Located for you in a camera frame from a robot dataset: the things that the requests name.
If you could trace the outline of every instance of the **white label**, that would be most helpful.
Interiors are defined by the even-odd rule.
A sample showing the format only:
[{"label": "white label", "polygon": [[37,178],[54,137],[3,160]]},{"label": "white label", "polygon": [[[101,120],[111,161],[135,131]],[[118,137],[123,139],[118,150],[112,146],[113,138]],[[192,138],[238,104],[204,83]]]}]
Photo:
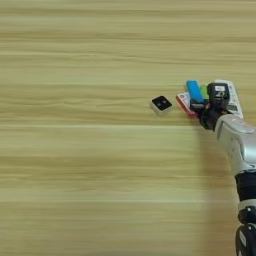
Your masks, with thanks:
[{"label": "white label", "polygon": [[239,235],[240,235],[240,240],[241,240],[242,244],[244,245],[244,247],[246,247],[246,238],[241,230],[239,232]]},{"label": "white label", "polygon": [[216,86],[215,89],[217,92],[225,92],[225,86]]}]

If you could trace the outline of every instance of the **small black object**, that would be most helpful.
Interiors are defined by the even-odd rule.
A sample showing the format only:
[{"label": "small black object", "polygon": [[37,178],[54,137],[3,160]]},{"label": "small black object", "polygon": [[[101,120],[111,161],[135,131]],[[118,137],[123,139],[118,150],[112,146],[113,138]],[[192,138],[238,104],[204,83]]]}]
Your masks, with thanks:
[{"label": "small black object", "polygon": [[153,105],[160,111],[165,111],[172,106],[172,103],[164,96],[159,96],[152,100]]},{"label": "small black object", "polygon": [[225,83],[211,83],[208,84],[207,92],[209,95],[209,102],[212,106],[219,109],[227,109],[230,94],[228,85]]}]

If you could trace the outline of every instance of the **wood grain surface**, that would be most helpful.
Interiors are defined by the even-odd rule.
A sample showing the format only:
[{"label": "wood grain surface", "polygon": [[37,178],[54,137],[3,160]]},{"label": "wood grain surface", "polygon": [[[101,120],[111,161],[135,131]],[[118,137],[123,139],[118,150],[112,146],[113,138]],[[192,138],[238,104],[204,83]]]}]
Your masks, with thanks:
[{"label": "wood grain surface", "polygon": [[232,80],[256,125],[255,14],[250,0],[1,0],[0,255],[234,255],[228,161],[175,96]]}]

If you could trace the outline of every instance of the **blue block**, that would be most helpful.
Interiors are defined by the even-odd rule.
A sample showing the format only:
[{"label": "blue block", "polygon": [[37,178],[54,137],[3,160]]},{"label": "blue block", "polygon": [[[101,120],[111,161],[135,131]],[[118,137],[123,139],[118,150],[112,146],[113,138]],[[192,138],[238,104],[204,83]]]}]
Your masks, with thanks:
[{"label": "blue block", "polygon": [[204,103],[204,98],[197,81],[188,80],[186,86],[191,100],[194,100],[197,103]]}]

